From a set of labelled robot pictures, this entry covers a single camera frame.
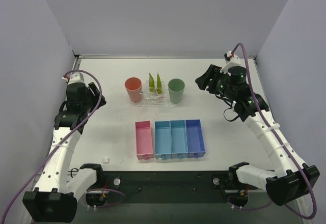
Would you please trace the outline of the green plastic cup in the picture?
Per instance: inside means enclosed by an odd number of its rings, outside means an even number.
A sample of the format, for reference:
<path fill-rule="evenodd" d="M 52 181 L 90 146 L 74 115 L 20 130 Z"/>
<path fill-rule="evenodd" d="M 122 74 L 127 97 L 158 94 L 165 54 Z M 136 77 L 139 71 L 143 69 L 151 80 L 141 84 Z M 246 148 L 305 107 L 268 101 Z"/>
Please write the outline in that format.
<path fill-rule="evenodd" d="M 174 104 L 181 102 L 183 98 L 183 92 L 185 89 L 185 83 L 183 80 L 174 78 L 168 82 L 168 90 L 170 101 Z"/>

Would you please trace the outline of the orange plastic cup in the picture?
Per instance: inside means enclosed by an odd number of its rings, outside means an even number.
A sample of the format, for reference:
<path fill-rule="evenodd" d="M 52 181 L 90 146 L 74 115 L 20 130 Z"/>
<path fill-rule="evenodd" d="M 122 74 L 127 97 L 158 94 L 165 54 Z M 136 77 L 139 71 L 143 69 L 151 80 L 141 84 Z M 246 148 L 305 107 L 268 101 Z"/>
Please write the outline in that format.
<path fill-rule="evenodd" d="M 125 88 L 133 103 L 140 102 L 142 99 L 141 90 L 142 82 L 139 78 L 131 77 L 125 81 Z"/>

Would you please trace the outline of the yellow-green toothpaste tube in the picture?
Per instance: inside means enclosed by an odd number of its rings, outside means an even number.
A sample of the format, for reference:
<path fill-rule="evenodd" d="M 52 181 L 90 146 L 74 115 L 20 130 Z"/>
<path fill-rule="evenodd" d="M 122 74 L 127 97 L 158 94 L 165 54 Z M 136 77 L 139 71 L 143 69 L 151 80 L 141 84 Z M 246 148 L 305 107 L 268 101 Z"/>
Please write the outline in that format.
<path fill-rule="evenodd" d="M 151 93 L 155 93 L 156 89 L 155 89 L 155 83 L 154 83 L 154 78 L 151 75 L 151 73 L 149 73 L 149 91 Z"/>
<path fill-rule="evenodd" d="M 159 74 L 157 74 L 157 79 L 156 79 L 156 91 L 158 94 L 162 94 L 162 84 L 161 84 L 161 79 Z"/>

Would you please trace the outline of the clear textured plastic box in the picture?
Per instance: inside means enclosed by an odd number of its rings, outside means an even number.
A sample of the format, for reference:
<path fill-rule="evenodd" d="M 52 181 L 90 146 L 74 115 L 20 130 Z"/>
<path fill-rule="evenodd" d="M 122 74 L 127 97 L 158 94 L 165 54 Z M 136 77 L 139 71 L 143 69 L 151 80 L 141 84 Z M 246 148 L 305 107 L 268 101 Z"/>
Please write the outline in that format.
<path fill-rule="evenodd" d="M 142 96 L 143 99 L 149 99 L 150 101 L 161 102 L 161 103 L 170 103 L 169 91 L 164 81 L 161 81 L 161 95 L 159 96 L 155 92 L 150 92 L 149 80 L 146 80 L 142 86 Z"/>

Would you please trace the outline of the pink toothbrush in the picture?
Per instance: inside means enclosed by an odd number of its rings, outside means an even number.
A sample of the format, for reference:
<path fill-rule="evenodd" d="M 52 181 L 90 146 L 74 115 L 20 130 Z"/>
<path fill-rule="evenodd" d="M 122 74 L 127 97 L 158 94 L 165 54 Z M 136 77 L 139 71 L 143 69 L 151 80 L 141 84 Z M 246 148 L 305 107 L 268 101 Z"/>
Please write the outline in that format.
<path fill-rule="evenodd" d="M 162 94 L 160 94 L 158 90 L 155 90 L 155 94 L 158 96 L 159 99 L 162 98 Z"/>

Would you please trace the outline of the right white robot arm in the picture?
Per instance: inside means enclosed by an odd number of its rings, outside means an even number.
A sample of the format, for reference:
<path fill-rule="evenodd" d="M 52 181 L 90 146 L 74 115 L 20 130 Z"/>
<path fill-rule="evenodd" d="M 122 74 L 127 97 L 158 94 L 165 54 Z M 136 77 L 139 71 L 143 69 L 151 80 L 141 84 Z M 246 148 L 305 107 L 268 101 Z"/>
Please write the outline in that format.
<path fill-rule="evenodd" d="M 298 156 L 280 131 L 280 125 L 263 99 L 252 92 L 247 83 L 247 70 L 233 66 L 227 72 L 210 65 L 207 71 L 196 78 L 200 90 L 206 90 L 227 102 L 261 143 L 274 169 L 258 169 L 243 162 L 229 168 L 234 181 L 248 184 L 267 192 L 278 206 L 307 195 L 320 176 L 318 168 Z"/>

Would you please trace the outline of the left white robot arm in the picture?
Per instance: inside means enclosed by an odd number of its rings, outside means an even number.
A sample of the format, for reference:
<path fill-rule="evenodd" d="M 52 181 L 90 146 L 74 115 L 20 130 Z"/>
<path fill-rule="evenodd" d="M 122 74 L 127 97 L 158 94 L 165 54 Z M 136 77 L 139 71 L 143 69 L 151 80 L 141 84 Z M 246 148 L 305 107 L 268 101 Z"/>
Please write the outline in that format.
<path fill-rule="evenodd" d="M 22 199 L 36 222 L 72 222 L 77 202 L 86 190 L 99 189 L 105 183 L 100 164 L 83 164 L 70 182 L 67 174 L 88 115 L 105 105 L 106 100 L 93 82 L 69 83 L 66 97 L 55 117 L 49 159 L 34 189 L 25 192 Z"/>

